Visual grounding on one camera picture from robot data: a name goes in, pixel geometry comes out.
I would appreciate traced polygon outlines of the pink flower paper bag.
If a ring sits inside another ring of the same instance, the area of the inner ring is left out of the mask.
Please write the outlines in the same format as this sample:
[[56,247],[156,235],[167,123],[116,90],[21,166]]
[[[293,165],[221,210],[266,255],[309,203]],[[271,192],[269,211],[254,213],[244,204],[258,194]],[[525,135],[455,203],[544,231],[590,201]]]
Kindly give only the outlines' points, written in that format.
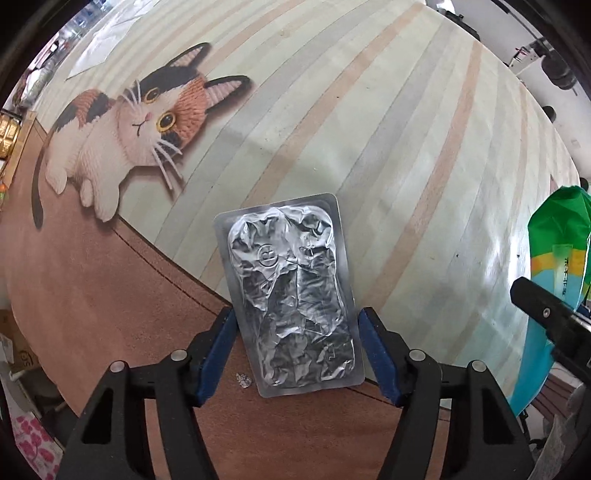
[[57,477],[63,449],[46,432],[32,412],[11,420],[16,445],[37,475],[44,480]]

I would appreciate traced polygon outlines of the black barbell weight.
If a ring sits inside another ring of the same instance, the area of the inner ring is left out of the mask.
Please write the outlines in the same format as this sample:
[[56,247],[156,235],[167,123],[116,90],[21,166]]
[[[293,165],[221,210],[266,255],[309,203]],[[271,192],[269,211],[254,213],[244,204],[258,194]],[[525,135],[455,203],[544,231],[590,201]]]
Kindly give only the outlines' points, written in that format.
[[551,83],[561,90],[570,90],[577,83],[572,70],[555,50],[543,57],[541,68]]

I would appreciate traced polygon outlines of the stacked golden cookie boxes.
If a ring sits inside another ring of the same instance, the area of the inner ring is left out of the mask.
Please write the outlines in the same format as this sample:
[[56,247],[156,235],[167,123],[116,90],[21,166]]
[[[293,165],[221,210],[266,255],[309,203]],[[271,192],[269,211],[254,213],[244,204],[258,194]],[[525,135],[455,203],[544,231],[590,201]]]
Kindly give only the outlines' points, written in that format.
[[7,160],[18,139],[22,128],[22,118],[11,112],[2,110],[0,115],[0,159]]

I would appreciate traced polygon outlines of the cat pattern table cloth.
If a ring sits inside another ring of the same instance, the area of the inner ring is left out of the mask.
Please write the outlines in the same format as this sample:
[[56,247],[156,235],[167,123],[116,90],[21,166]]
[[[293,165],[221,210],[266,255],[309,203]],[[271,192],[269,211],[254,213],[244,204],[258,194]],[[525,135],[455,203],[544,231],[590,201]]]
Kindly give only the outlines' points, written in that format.
[[56,479],[525,479],[590,199],[548,114],[424,1],[149,1],[56,72],[1,213],[75,415]]

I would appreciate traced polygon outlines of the silver foil blister pack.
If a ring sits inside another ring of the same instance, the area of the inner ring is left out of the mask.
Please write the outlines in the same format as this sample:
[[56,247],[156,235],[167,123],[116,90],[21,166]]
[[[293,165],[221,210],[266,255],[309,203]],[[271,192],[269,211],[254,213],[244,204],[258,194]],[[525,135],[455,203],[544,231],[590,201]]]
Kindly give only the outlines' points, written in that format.
[[362,345],[335,195],[224,212],[213,227],[259,395],[361,384]]

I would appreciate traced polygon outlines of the green blue snack bag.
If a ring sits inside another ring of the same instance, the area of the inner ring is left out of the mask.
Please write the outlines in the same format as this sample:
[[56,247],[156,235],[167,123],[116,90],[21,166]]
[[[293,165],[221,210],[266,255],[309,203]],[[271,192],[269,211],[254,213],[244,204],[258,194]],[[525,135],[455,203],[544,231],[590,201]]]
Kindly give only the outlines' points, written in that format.
[[[528,233],[529,280],[590,320],[580,309],[590,298],[590,195],[578,186],[559,188],[534,212]],[[534,400],[553,364],[559,363],[553,351],[554,344],[545,338],[543,328],[529,317],[517,383],[510,399],[515,414]],[[590,383],[590,368],[567,370],[581,382]]]

